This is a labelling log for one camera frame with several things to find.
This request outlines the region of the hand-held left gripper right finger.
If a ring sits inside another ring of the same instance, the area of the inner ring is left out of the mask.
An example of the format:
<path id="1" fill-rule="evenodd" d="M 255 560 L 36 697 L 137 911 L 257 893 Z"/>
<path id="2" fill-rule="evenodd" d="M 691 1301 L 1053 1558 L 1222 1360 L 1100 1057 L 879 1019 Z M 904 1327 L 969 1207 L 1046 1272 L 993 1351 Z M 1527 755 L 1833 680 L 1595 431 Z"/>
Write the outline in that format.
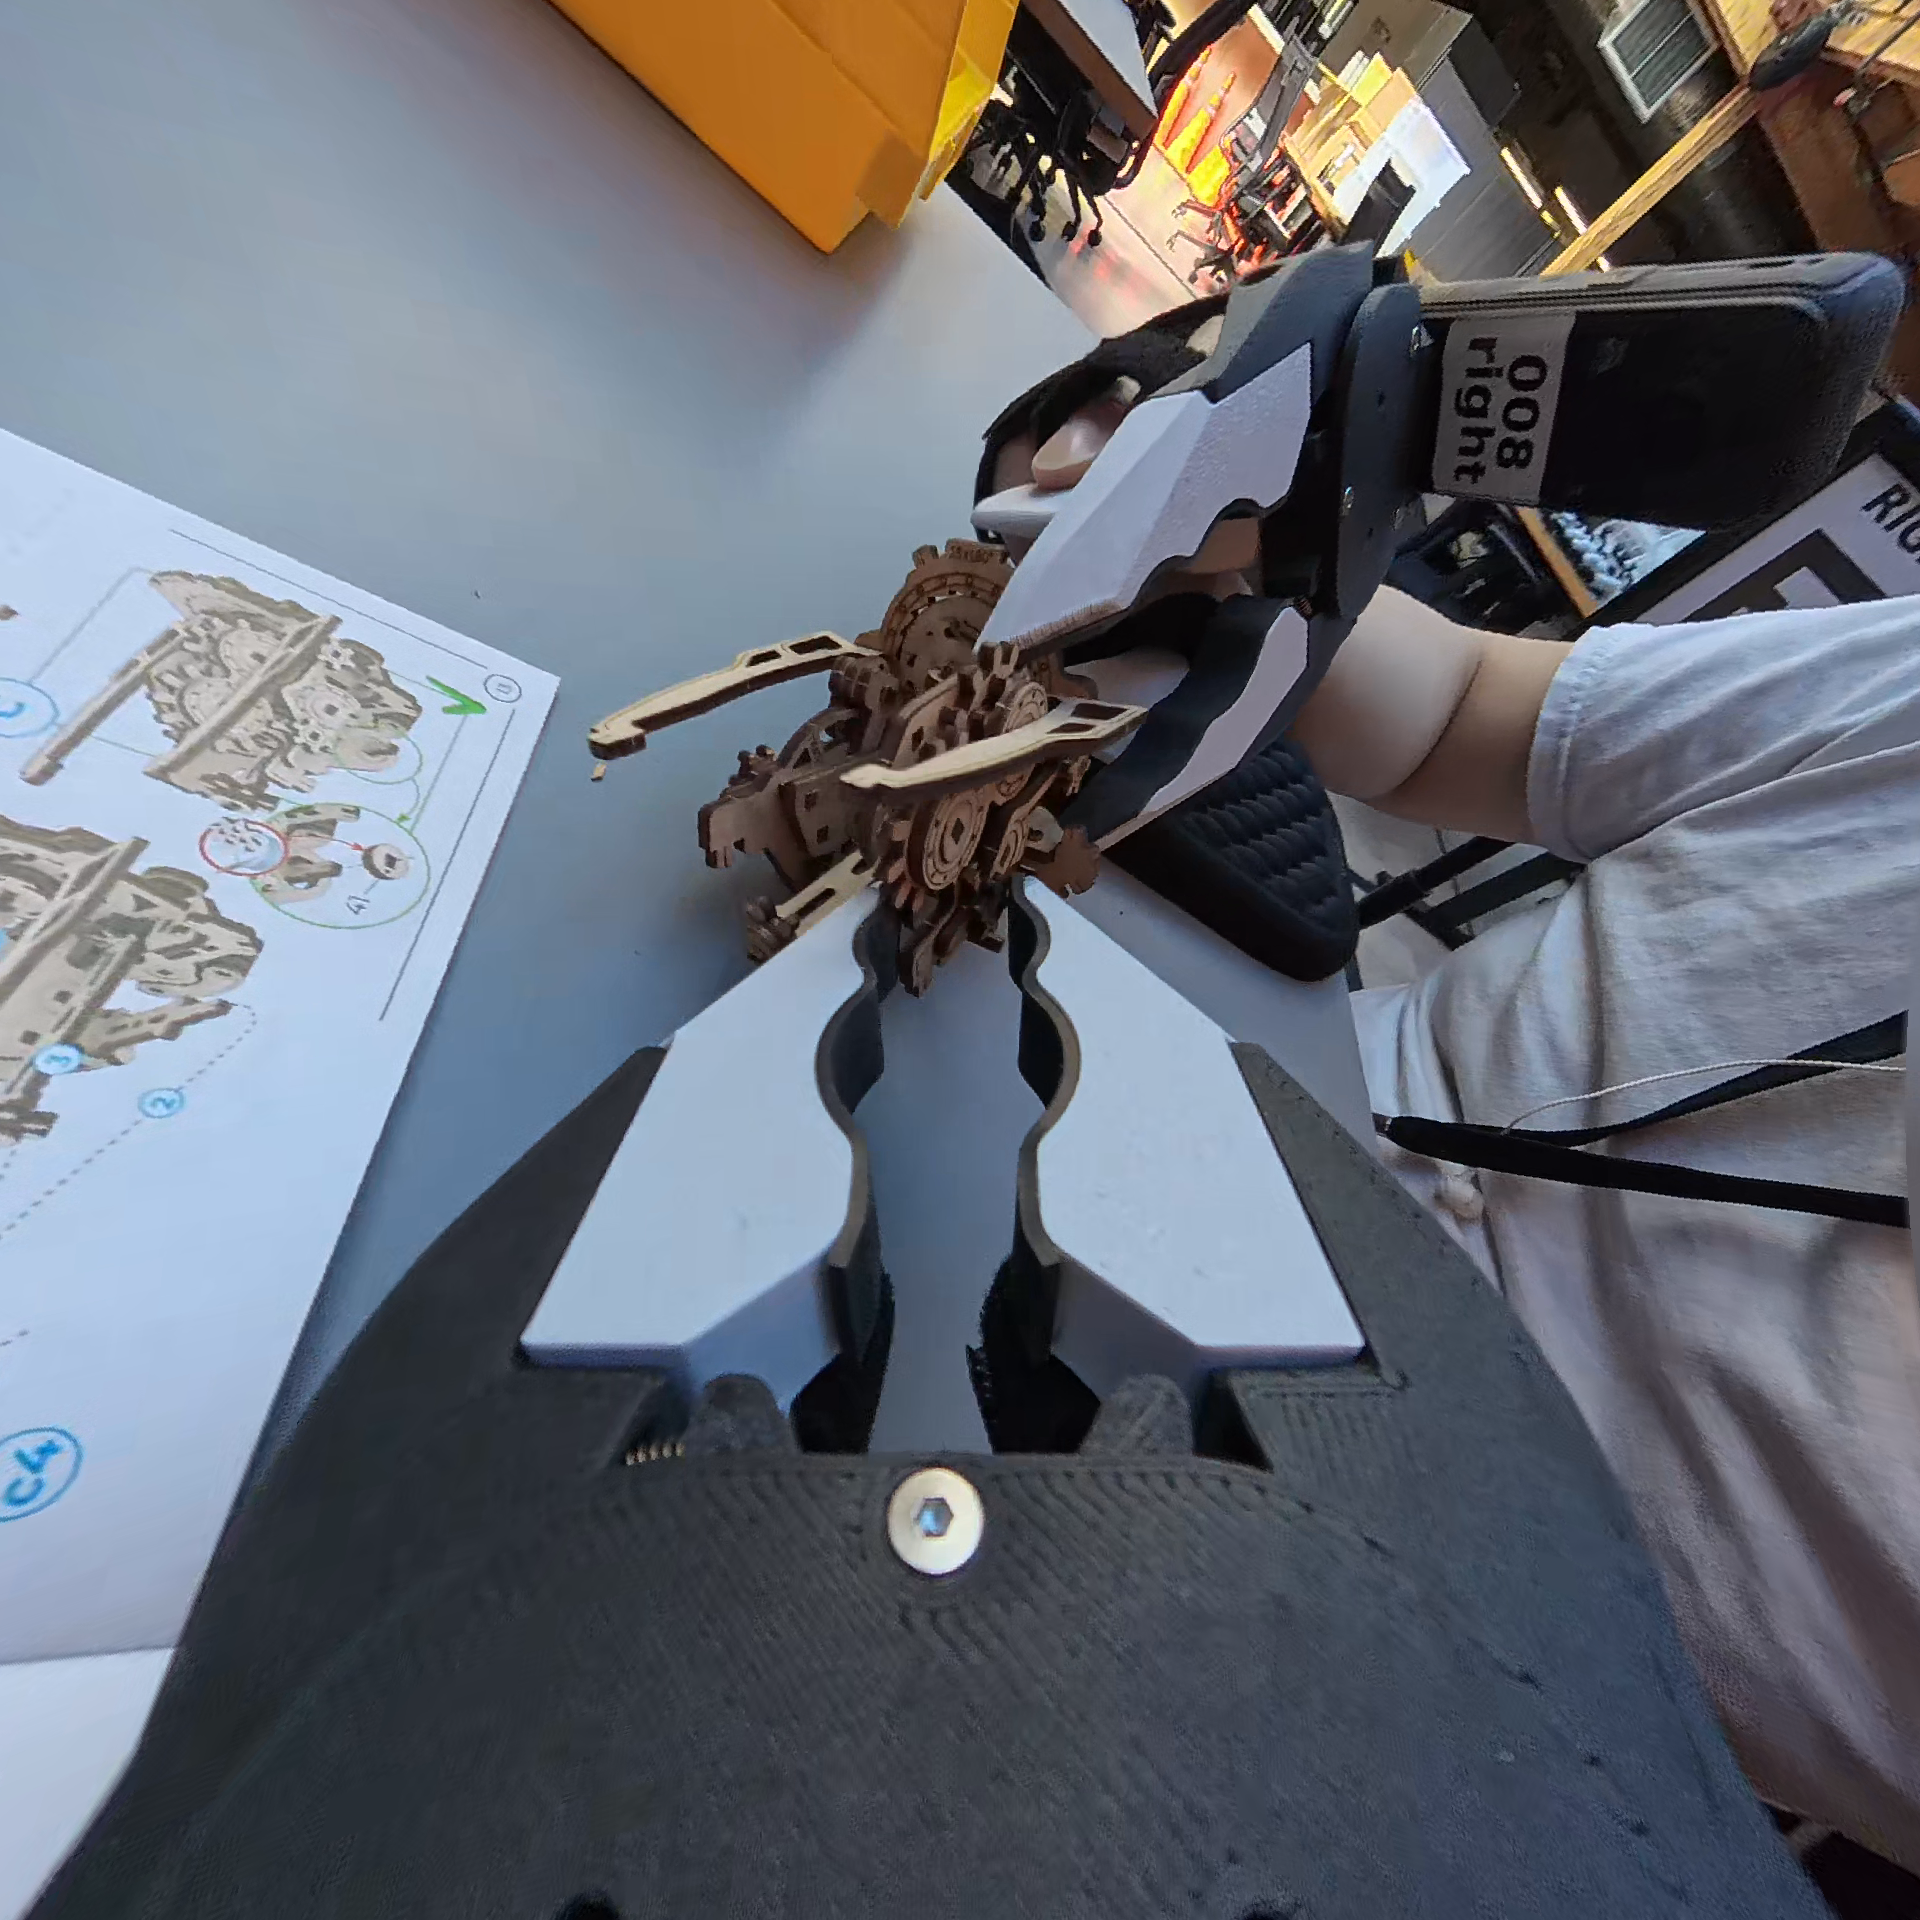
<path id="1" fill-rule="evenodd" d="M 1222 1376 L 1356 1361 L 1359 1323 L 1229 1030 L 1032 880 L 1009 968 L 1043 1112 L 969 1352 L 991 1448 L 1073 1451 L 1140 1376 L 1206 1424 Z"/>

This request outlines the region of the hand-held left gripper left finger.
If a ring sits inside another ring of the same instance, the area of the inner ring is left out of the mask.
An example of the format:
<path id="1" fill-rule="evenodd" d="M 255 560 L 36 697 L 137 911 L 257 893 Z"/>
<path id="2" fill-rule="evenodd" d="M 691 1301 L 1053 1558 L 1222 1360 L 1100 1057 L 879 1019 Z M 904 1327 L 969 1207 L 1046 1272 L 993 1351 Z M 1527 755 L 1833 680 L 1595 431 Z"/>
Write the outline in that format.
<path id="1" fill-rule="evenodd" d="M 871 1444 L 895 1321 L 857 1105 L 879 1081 L 895 919 L 836 905 L 684 1023 L 521 1334 L 686 1401 L 760 1380 L 808 1451 Z"/>

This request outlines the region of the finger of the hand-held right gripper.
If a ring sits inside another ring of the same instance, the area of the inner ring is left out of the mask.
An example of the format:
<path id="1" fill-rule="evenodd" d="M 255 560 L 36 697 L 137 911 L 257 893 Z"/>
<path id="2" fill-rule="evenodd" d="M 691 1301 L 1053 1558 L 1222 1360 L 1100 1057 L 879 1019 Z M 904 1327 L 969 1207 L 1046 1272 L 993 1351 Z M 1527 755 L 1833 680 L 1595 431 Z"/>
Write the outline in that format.
<path id="1" fill-rule="evenodd" d="M 1140 721 L 1071 798 L 1071 827 L 1113 848 L 1229 775 L 1277 733 L 1310 668 L 1310 623 L 1269 598 L 1161 598 L 1136 647 L 1078 663 L 1103 704 Z"/>
<path id="2" fill-rule="evenodd" d="M 1071 486 L 1028 483 L 983 495 L 976 532 L 1020 540 L 1023 551 L 980 625 L 976 661 L 1036 661 L 1129 616 L 1221 520 L 1259 520 L 1289 495 L 1311 416 L 1337 470 L 1358 353 L 1335 360 L 1321 403 L 1310 396 L 1310 359 L 1297 348 L 1221 400 L 1199 390 L 1140 400 Z"/>

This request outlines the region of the wooden gear model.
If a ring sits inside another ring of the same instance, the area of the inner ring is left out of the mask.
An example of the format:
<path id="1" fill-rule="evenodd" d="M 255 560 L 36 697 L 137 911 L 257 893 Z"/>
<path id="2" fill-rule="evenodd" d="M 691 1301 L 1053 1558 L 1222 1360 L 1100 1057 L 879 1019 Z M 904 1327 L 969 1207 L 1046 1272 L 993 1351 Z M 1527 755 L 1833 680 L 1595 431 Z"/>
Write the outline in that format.
<path id="1" fill-rule="evenodd" d="M 895 917 L 915 995 L 960 944 L 996 947 L 1013 878 L 1140 711 L 1103 704 L 1052 661 L 976 644 L 1013 561 L 991 543 L 921 547 L 878 629 L 748 651 L 719 697 L 825 671 L 817 709 L 777 751 L 743 751 L 700 815 L 713 869 L 765 857 L 783 899 L 748 903 L 748 953 L 771 963 L 865 887 Z"/>

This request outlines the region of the person's right hand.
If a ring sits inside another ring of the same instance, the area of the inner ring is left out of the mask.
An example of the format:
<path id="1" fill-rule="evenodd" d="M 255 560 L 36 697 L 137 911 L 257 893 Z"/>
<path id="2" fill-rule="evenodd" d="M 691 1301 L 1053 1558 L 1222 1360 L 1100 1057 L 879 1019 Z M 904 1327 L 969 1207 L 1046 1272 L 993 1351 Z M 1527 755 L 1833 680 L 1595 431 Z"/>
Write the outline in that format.
<path id="1" fill-rule="evenodd" d="M 1043 491 L 1073 488 L 1137 400 L 1131 376 L 1116 380 L 1103 393 L 1077 407 L 1065 422 L 1037 444 L 1028 483 Z"/>

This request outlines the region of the black wrist rest pad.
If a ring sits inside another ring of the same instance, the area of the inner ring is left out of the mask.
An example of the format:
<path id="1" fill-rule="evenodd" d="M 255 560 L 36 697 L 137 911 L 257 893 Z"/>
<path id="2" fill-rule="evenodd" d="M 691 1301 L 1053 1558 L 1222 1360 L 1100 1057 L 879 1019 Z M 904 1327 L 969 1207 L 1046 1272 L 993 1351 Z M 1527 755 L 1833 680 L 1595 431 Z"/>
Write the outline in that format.
<path id="1" fill-rule="evenodd" d="M 1291 736 L 1119 838 L 1105 859 L 1289 979 L 1343 975 L 1356 957 L 1337 813 Z"/>

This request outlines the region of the framed marker sign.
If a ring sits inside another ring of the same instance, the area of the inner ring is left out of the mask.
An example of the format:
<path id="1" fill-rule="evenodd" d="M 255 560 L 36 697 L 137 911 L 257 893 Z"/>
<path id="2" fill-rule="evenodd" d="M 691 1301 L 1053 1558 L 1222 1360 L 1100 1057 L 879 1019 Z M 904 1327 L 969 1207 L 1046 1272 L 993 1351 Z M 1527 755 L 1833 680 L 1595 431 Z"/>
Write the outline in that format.
<path id="1" fill-rule="evenodd" d="M 1614 622 L 1699 622 L 1917 595 L 1917 412 L 1886 400 L 1846 439 L 1833 477 L 1742 532 L 1699 534 L 1603 603 Z"/>

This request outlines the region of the white louvred vent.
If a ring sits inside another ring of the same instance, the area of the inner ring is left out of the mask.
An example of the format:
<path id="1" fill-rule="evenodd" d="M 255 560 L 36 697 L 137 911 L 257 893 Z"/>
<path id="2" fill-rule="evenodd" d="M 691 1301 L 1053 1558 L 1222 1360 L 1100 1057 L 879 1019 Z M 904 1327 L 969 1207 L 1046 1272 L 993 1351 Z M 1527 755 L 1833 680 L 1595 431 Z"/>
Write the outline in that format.
<path id="1" fill-rule="evenodd" d="M 1695 1 L 1614 1 L 1603 16 L 1597 49 L 1628 108 L 1645 123 L 1715 57 L 1716 39 Z"/>

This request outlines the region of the black office chair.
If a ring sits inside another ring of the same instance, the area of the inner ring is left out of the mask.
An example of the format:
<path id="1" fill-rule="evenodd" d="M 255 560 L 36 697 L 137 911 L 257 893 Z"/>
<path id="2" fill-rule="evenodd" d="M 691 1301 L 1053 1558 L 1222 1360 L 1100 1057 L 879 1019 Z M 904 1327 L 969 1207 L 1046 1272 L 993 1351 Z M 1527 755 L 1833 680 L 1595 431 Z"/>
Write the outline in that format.
<path id="1" fill-rule="evenodd" d="M 1103 244 L 1101 201 L 1131 180 L 1142 140 L 1108 125 L 1101 101 L 1070 61 L 1048 48 L 1007 45 L 998 83 L 983 108 L 950 184 L 973 214 L 1016 252 L 1031 272 L 1046 236 L 1048 188 L 1067 192 L 1062 240 Z"/>

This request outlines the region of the assembly instruction booklet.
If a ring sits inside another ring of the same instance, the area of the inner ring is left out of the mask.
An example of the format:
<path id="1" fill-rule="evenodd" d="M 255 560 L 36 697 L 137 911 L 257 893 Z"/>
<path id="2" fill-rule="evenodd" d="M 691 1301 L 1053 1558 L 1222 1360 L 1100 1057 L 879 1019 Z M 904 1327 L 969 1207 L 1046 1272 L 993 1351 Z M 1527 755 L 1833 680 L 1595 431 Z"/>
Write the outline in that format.
<path id="1" fill-rule="evenodd" d="M 557 678 L 1 444 L 5 1661 L 169 1648 Z"/>

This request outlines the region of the yellow plastic bin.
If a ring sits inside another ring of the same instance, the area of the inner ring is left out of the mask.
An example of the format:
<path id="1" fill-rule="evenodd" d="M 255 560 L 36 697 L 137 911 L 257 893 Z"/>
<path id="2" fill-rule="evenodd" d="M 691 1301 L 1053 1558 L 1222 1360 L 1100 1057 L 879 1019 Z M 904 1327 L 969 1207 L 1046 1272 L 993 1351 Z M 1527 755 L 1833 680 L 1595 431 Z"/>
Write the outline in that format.
<path id="1" fill-rule="evenodd" d="M 1016 1 L 560 1 L 729 172 L 835 252 L 960 159 Z"/>

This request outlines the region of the person in white shirt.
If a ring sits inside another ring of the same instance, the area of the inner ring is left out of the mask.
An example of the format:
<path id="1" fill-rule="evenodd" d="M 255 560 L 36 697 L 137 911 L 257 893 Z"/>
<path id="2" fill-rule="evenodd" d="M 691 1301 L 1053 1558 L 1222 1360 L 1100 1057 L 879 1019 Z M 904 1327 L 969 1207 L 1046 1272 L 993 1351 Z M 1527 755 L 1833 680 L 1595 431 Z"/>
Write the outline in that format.
<path id="1" fill-rule="evenodd" d="M 1611 1124 L 1907 1014 L 1916 636 L 1897 597 L 1580 639 L 1527 815 L 1581 872 L 1358 996 L 1376 1108 Z M 1597 1436 L 1752 1785 L 1916 1870 L 1909 1229 L 1383 1156 Z"/>

